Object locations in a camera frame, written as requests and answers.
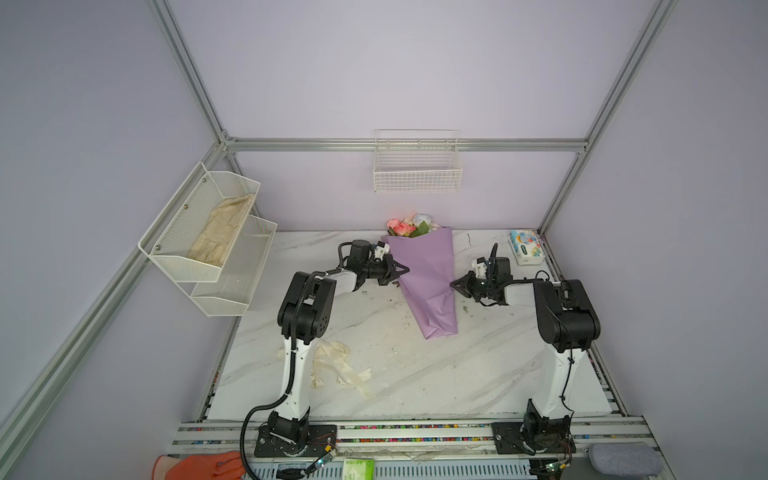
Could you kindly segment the pink purple wrapping paper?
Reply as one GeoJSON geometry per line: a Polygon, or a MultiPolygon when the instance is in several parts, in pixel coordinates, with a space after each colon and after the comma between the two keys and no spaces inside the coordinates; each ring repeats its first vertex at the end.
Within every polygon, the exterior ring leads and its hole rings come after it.
{"type": "Polygon", "coordinates": [[[451,228],[416,238],[383,236],[390,253],[409,269],[398,283],[425,339],[456,335],[454,245],[451,228]]]}

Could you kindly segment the cream printed ribbon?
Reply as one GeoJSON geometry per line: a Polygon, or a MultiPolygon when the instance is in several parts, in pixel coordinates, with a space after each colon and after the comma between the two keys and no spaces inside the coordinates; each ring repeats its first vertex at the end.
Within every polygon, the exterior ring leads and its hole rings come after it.
{"type": "Polygon", "coordinates": [[[353,386],[364,399],[376,397],[368,383],[372,377],[371,369],[355,371],[347,362],[350,350],[346,344],[316,339],[310,344],[298,341],[294,349],[291,345],[290,339],[284,340],[282,395],[298,394],[307,388],[322,389],[324,382],[317,370],[328,370],[339,384],[353,386]]]}

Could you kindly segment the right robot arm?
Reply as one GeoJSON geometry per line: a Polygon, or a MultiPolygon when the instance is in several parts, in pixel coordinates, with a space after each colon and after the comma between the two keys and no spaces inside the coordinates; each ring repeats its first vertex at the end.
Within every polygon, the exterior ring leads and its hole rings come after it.
{"type": "Polygon", "coordinates": [[[575,415],[570,396],[576,371],[601,333],[581,281],[553,281],[548,274],[516,278],[510,260],[492,254],[477,259],[471,270],[450,286],[488,308],[511,306],[523,286],[531,290],[537,329],[546,344],[539,385],[520,421],[492,424],[494,443],[499,454],[570,452],[575,415]]]}

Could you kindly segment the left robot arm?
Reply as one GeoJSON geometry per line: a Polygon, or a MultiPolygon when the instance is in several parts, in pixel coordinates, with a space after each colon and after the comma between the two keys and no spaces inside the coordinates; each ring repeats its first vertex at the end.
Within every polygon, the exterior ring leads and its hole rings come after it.
{"type": "Polygon", "coordinates": [[[247,413],[239,439],[242,456],[319,456],[336,444],[338,427],[313,423],[309,400],[311,364],[329,327],[334,299],[368,280],[387,286],[409,272],[383,242],[343,242],[337,255],[335,268],[298,272],[291,280],[277,314],[285,354],[281,396],[247,413]]]}

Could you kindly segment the tissue pack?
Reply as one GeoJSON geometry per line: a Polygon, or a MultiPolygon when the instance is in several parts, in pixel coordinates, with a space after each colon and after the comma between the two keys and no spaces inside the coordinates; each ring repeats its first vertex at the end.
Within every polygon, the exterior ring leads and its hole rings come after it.
{"type": "Polygon", "coordinates": [[[546,254],[534,230],[511,230],[509,243],[518,265],[536,266],[545,261],[546,254]]]}

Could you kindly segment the lower white mesh shelf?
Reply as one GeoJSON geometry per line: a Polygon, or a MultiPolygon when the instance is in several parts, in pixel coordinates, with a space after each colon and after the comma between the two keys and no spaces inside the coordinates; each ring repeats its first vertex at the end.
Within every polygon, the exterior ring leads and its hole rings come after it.
{"type": "Polygon", "coordinates": [[[219,280],[198,283],[191,300],[207,317],[237,317],[248,310],[263,273],[277,224],[249,215],[219,280]]]}

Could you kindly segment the white mesh shelf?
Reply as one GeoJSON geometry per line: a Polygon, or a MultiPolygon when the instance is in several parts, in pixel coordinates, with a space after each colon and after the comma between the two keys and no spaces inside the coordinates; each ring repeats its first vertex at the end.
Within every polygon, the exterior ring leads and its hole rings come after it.
{"type": "Polygon", "coordinates": [[[198,163],[138,242],[176,283],[219,280],[261,184],[198,163]]]}
{"type": "Polygon", "coordinates": [[[249,215],[219,280],[198,283],[191,300],[207,317],[237,317],[248,310],[263,273],[277,224],[249,215]]]}

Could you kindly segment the beige cloth in shelf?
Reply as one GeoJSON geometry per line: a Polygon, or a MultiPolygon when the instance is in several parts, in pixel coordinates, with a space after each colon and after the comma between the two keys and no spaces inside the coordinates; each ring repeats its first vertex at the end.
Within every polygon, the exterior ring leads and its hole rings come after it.
{"type": "Polygon", "coordinates": [[[217,205],[188,251],[188,257],[204,264],[222,267],[255,197],[255,194],[249,194],[227,198],[217,205]]]}

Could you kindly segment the green label box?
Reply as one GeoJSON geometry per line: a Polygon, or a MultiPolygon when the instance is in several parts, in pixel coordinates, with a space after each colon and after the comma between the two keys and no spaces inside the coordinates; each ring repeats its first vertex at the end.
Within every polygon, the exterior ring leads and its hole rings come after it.
{"type": "Polygon", "coordinates": [[[373,480],[375,461],[372,459],[346,458],[342,465],[342,480],[373,480]]]}

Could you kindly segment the upper white mesh shelf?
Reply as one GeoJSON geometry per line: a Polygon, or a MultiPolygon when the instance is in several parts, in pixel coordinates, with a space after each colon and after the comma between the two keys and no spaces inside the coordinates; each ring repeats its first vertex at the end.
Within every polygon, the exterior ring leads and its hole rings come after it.
{"type": "Polygon", "coordinates": [[[261,184],[198,163],[138,242],[176,283],[219,280],[261,184]]]}

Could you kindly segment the grey sponge pad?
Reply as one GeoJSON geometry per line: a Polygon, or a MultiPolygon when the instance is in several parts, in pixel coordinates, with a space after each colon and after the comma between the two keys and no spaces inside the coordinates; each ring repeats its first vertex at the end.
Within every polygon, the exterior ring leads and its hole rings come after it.
{"type": "Polygon", "coordinates": [[[594,444],[588,452],[591,465],[601,474],[639,479],[659,475],[662,459],[644,443],[594,444]]]}

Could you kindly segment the orange rubber glove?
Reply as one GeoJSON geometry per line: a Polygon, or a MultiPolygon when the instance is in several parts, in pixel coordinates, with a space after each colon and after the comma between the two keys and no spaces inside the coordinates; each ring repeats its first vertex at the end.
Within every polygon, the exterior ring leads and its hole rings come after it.
{"type": "Polygon", "coordinates": [[[184,459],[159,457],[152,470],[153,480],[229,480],[246,474],[241,454],[230,451],[216,455],[193,455],[184,459]]]}

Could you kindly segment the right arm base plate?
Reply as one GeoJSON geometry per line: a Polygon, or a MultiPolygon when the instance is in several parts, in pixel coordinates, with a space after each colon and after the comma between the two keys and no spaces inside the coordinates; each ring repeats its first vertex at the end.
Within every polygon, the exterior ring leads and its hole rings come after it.
{"type": "Polygon", "coordinates": [[[570,418],[554,421],[494,422],[491,424],[496,452],[500,455],[539,455],[573,453],[570,418]]]}

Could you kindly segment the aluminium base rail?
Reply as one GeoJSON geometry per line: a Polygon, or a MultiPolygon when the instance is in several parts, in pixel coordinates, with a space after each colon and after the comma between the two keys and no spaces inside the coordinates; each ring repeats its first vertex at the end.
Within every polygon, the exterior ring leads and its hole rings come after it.
{"type": "Polygon", "coordinates": [[[243,428],[236,421],[182,424],[169,448],[171,457],[212,455],[243,448],[261,479],[304,467],[321,455],[334,456],[314,473],[338,479],[347,459],[371,460],[376,479],[560,479],[579,468],[595,470],[592,452],[643,457],[660,448],[641,417],[578,418],[566,441],[548,440],[543,452],[516,448],[517,425],[493,420],[327,421],[311,429],[308,444],[292,451],[266,436],[266,424],[243,428]]]}

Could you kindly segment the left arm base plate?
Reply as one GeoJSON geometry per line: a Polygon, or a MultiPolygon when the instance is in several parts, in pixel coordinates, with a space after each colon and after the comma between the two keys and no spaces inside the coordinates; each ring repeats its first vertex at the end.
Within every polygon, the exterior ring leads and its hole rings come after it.
{"type": "Polygon", "coordinates": [[[256,458],[315,458],[336,444],[338,427],[332,424],[310,423],[296,442],[277,435],[267,425],[259,428],[256,446],[251,453],[256,458]]]}

